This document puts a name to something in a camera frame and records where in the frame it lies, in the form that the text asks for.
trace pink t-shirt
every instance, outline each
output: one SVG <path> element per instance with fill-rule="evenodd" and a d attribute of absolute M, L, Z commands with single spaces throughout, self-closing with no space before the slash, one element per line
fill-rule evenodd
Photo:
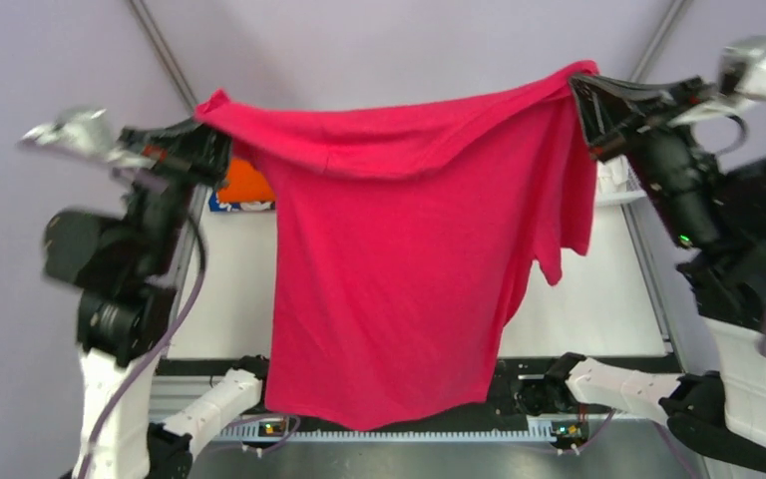
<path fill-rule="evenodd" d="M 368 430 L 486 400 L 533 261 L 556 284 L 560 248 L 588 249 L 580 72 L 404 107 L 197 108 L 277 198 L 270 410 Z"/>

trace t-shirt hem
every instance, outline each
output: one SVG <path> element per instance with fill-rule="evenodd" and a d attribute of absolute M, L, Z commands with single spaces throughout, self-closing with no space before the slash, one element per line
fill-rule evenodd
<path fill-rule="evenodd" d="M 386 422 L 373 422 L 373 423 L 372 422 L 369 422 L 369 423 L 342 422 L 340 420 L 342 415 L 337 414 L 330 409 L 316 407 L 316 406 L 309 406 L 304 404 L 294 404 L 292 402 L 283 403 L 280 401 L 266 401 L 267 403 L 266 407 L 269 410 L 279 411 L 279 413 L 282 413 L 282 414 L 296 414 L 300 416 L 309 416 L 309 417 L 315 417 L 318 419 L 323 419 L 325 421 L 338 424 L 342 427 L 346 427 L 354 431 L 371 431 L 373 429 L 388 426 L 391 424 L 426 419 L 430 416 L 441 414 L 449 409 L 452 409 L 458 406 L 463 406 L 465 404 L 486 402 L 487 393 L 488 393 L 488 388 L 483 387 L 483 388 L 480 388 L 479 390 L 474 390 L 469 394 L 465 394 L 465 397 L 463 399 L 458 401 L 452 401 L 449 405 L 443 404 L 442 406 L 434 406 L 434 407 L 427 407 L 427 408 L 421 408 L 421 409 L 416 408 L 416 409 L 412 409 L 415 412 L 413 412 L 409 416 L 399 417 L 397 419 L 386 421 Z"/>

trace t-shirt sleeve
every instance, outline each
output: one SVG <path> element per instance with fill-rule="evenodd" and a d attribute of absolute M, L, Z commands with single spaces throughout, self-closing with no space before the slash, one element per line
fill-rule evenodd
<path fill-rule="evenodd" d="M 594 218 L 597 163 L 589 157 L 579 126 L 569 132 L 565 168 L 554 183 L 549 198 L 542 199 L 542 214 L 535 242 L 535 258 L 548 284 L 563 277 L 562 248 L 580 255 L 588 253 Z"/>

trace black bracket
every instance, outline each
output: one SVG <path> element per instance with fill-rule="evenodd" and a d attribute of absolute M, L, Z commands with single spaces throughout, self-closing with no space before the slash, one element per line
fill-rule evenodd
<path fill-rule="evenodd" d="M 190 441 L 192 436 L 178 436 L 164 429 L 163 424 L 148 427 L 148 454 L 151 472 L 146 479 L 187 479 L 192 471 Z"/>
<path fill-rule="evenodd" d="M 766 317 L 766 243 L 749 249 L 699 252 L 677 266 L 704 317 L 761 331 Z"/>
<path fill-rule="evenodd" d="M 259 395 L 259 402 L 253 407 L 245 411 L 247 414 L 266 414 L 268 409 L 265 408 L 265 389 L 268 385 L 268 366 L 271 361 L 263 355 L 257 356 L 243 356 L 242 359 L 237 361 L 231 369 L 241 369 L 243 371 L 250 372 L 253 377 L 259 379 L 262 383 L 262 391 Z"/>
<path fill-rule="evenodd" d="M 726 427 L 720 374 L 686 374 L 679 382 L 670 397 L 659 401 L 674 437 L 701 456 L 766 473 L 766 448 Z"/>

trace orange object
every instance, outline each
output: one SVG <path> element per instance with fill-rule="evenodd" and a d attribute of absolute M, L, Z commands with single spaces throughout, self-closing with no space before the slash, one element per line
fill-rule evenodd
<path fill-rule="evenodd" d="M 246 160 L 230 160 L 227 181 L 227 187 L 218 190 L 218 200 L 222 203 L 274 201 L 274 191 L 268 181 Z"/>

